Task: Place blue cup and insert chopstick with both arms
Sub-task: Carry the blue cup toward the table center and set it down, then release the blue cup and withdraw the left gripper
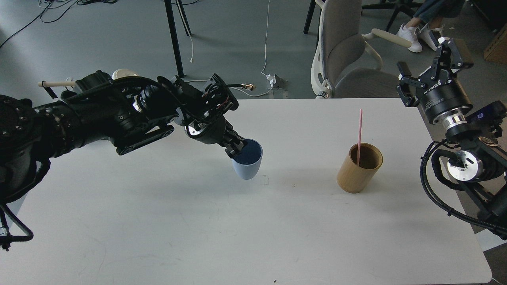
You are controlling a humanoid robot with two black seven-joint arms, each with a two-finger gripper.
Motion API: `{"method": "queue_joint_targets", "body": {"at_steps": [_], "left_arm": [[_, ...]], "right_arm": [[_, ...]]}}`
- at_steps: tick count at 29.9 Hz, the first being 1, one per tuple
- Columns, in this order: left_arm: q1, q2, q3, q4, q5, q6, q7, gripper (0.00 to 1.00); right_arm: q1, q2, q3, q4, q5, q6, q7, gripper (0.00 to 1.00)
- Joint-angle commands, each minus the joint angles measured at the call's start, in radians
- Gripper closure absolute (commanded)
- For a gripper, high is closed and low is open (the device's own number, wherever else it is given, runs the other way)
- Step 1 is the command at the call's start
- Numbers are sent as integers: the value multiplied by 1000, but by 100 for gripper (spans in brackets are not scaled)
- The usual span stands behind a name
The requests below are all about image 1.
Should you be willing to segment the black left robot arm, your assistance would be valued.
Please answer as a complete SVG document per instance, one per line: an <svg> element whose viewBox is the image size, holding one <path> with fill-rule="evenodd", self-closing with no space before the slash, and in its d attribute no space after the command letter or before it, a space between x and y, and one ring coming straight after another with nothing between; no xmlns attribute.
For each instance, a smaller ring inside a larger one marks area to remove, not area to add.
<svg viewBox="0 0 507 285"><path fill-rule="evenodd" d="M130 153L183 126L188 137L218 144L230 158L250 143L224 115L239 103L230 85L217 74L203 89L179 76L152 80L143 76L112 77L98 70L76 80L54 102L34 107L29 99L1 95L1 247L32 240L33 232L9 209L50 169L50 159L99 140L108 140L119 155Z"/></svg>

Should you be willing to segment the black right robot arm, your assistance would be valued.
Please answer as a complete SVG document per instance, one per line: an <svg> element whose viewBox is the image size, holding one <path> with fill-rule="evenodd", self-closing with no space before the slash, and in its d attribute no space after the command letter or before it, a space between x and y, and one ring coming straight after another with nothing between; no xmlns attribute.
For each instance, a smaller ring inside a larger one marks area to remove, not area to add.
<svg viewBox="0 0 507 285"><path fill-rule="evenodd" d="M421 158L423 189L448 215L506 240L506 186L493 194L480 184L506 176L506 151L497 142L502 136L506 106L495 101L471 113L473 105L457 79L458 72L474 65L466 44L442 37L437 31L432 31L430 38L437 47L431 66L415 78L407 63L398 62L396 88L406 107L421 106L429 124L440 123L446 131L446 138L433 141ZM471 197L479 208L477 218L458 212L436 195L426 173L429 161L438 181Z"/></svg>

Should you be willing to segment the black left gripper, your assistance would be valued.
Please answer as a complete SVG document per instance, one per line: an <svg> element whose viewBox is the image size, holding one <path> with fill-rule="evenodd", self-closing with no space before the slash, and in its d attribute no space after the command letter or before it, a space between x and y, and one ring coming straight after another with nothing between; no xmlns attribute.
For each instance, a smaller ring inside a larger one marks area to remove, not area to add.
<svg viewBox="0 0 507 285"><path fill-rule="evenodd" d="M219 117L212 124L192 122L185 126L185 131L188 137L203 144L223 147L230 159L238 156L246 145L245 138L241 137L224 117Z"/></svg>

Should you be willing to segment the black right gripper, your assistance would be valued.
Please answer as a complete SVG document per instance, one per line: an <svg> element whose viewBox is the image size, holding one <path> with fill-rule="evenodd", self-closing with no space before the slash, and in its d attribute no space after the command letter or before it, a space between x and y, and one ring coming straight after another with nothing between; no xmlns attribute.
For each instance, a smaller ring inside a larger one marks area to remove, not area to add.
<svg viewBox="0 0 507 285"><path fill-rule="evenodd" d="M464 40L447 37L431 39L436 46L436 56L429 67L429 76L416 79L408 64L399 61L396 64L400 72L396 91L405 107L414 108L420 102L429 124L435 125L446 112L460 109L467 114L473 108L457 74L473 67L474 62ZM411 86L418 88L419 99L411 93Z"/></svg>

